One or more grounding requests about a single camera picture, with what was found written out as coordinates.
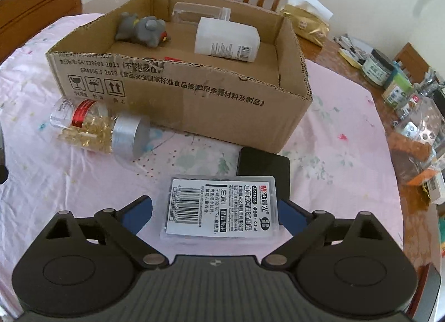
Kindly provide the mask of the capsule bottle silver cap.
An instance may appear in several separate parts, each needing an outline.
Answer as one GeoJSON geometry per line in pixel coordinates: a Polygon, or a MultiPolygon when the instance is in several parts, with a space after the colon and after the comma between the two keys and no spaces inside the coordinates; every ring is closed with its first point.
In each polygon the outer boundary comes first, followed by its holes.
{"type": "Polygon", "coordinates": [[[59,99],[49,122],[61,141],[130,161],[140,158],[149,143],[148,117],[117,112],[94,99],[59,99]]]}

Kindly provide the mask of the pencil lead refill case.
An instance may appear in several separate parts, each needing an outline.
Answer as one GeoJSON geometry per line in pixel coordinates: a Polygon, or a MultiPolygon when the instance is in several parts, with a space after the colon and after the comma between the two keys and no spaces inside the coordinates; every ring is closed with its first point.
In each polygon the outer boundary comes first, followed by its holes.
{"type": "Polygon", "coordinates": [[[184,176],[170,183],[165,232],[197,238],[273,238],[278,200],[272,176],[184,176]]]}

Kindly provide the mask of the clear empty plastic jar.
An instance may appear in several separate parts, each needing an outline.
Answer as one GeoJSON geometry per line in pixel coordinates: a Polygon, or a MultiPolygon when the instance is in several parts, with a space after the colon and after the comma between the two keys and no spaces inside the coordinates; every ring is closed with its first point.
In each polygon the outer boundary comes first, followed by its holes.
{"type": "Polygon", "coordinates": [[[172,22],[197,25],[201,18],[229,21],[231,12],[231,9],[227,7],[178,2],[172,11],[172,22]]]}

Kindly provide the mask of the wooden chair far right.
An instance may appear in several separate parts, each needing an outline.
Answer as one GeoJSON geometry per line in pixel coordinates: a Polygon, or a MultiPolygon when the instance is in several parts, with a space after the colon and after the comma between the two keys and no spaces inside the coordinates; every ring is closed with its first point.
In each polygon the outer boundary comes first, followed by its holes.
{"type": "Polygon", "coordinates": [[[430,68],[426,60],[414,49],[411,43],[407,43],[395,55],[394,61],[408,76],[411,83],[421,83],[430,68]]]}

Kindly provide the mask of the green-lid small jar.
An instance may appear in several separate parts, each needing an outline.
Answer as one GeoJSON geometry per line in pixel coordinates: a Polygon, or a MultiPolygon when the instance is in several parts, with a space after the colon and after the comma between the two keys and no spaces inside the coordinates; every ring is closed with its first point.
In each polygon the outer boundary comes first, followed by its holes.
{"type": "Polygon", "coordinates": [[[389,106],[395,108],[412,89],[411,82],[402,74],[396,73],[382,94],[383,100],[389,106]]]}

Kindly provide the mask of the pink floral tablecloth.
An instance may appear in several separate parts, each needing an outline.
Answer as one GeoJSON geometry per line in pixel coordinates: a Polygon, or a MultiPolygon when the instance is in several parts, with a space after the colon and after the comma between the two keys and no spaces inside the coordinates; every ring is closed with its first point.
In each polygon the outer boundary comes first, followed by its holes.
{"type": "MultiPolygon", "coordinates": [[[[166,197],[173,176],[231,177],[238,146],[153,128],[135,162],[91,153],[56,136],[48,118],[60,99],[46,52],[95,14],[64,17],[15,51],[1,65],[1,127],[8,180],[1,186],[1,304],[21,313],[11,274],[28,246],[59,210],[91,217],[148,195],[151,220],[139,237],[169,258],[178,254],[263,257],[289,239],[281,229],[260,243],[239,239],[180,238],[164,232],[166,197]]],[[[372,212],[397,244],[404,242],[401,203],[385,130],[364,87],[307,62],[313,101],[282,149],[291,167],[293,202],[338,218],[372,212]]]]}

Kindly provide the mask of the pen cup with pens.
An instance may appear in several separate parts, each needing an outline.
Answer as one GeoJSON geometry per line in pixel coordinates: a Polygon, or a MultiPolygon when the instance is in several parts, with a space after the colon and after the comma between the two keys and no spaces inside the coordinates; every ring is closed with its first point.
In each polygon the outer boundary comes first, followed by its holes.
{"type": "Polygon", "coordinates": [[[423,97],[431,97],[435,91],[443,86],[444,78],[434,68],[428,68],[416,91],[423,97]]]}

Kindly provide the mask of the grey plush toy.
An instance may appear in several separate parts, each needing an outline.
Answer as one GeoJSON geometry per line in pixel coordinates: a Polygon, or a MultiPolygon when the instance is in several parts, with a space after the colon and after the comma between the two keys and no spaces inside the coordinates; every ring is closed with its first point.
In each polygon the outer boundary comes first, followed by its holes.
{"type": "Polygon", "coordinates": [[[157,48],[170,40],[166,23],[155,16],[139,18],[138,14],[122,13],[115,40],[138,43],[149,48],[157,48]]]}

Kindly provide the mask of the small white carton box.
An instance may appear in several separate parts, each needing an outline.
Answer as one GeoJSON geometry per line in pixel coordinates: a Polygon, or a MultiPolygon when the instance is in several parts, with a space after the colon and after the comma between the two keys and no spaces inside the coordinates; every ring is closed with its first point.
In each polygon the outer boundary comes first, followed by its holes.
{"type": "Polygon", "coordinates": [[[436,205],[444,204],[445,202],[445,182],[444,173],[440,172],[433,176],[430,180],[423,184],[431,203],[436,205]]]}

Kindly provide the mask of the white translucent plastic bottle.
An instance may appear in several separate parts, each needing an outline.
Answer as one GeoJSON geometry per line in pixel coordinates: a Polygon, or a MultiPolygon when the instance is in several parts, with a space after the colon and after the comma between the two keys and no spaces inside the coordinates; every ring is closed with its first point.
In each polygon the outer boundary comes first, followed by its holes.
{"type": "Polygon", "coordinates": [[[260,46],[254,26],[222,19],[201,18],[195,37],[195,53],[252,63],[260,46]]]}

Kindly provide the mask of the gold tissue pack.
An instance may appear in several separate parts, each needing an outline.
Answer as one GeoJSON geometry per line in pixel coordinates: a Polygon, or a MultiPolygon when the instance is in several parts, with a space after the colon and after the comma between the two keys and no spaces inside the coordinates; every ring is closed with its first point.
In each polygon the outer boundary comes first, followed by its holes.
{"type": "Polygon", "coordinates": [[[319,47],[326,42],[333,13],[319,0],[287,0],[281,14],[291,21],[296,35],[319,47]]]}

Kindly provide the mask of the brown cardboard box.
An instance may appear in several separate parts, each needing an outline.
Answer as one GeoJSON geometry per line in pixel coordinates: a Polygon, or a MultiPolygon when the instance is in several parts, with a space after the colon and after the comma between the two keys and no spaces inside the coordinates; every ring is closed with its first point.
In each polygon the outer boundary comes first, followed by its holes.
{"type": "Polygon", "coordinates": [[[312,103],[305,58],[289,19],[230,0],[129,0],[61,39],[47,60],[67,97],[100,98],[156,125],[242,146],[280,151],[312,103]],[[172,22],[178,2],[231,9],[232,21],[254,26],[254,62],[195,53],[196,28],[172,22]],[[163,19],[170,40],[151,49],[115,40],[122,13],[163,19]],[[188,64],[163,68],[143,58],[188,64]]]}

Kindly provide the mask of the black flat box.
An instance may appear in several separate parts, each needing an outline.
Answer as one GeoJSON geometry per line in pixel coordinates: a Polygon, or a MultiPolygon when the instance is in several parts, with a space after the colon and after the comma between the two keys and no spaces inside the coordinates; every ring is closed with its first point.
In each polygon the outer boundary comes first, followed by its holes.
{"type": "Polygon", "coordinates": [[[236,175],[272,176],[278,200],[290,198],[290,160],[287,156],[243,147],[238,154],[236,175]]]}

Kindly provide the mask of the large clear black-lid jar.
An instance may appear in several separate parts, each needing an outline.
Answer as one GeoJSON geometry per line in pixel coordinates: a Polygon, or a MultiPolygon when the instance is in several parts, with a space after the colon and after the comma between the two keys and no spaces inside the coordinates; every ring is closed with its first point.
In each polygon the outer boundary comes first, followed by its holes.
{"type": "Polygon", "coordinates": [[[407,186],[420,186],[444,170],[444,115],[432,98],[417,105],[389,135],[396,177],[407,186]]]}

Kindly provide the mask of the wooden chair left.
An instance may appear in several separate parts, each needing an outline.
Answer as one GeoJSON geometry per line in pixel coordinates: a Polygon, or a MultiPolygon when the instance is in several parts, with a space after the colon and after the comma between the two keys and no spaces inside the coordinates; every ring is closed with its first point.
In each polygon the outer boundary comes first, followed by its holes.
{"type": "Polygon", "coordinates": [[[63,16],[81,13],[81,0],[1,0],[1,60],[63,16]]]}

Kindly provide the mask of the dark-lid glass jar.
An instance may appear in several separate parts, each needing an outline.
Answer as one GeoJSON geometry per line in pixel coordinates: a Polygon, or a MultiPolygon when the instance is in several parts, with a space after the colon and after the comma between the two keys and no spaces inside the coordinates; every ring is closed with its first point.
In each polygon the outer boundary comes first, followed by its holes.
{"type": "Polygon", "coordinates": [[[393,62],[378,49],[371,51],[361,68],[365,79],[380,87],[385,84],[393,70],[393,62]]]}

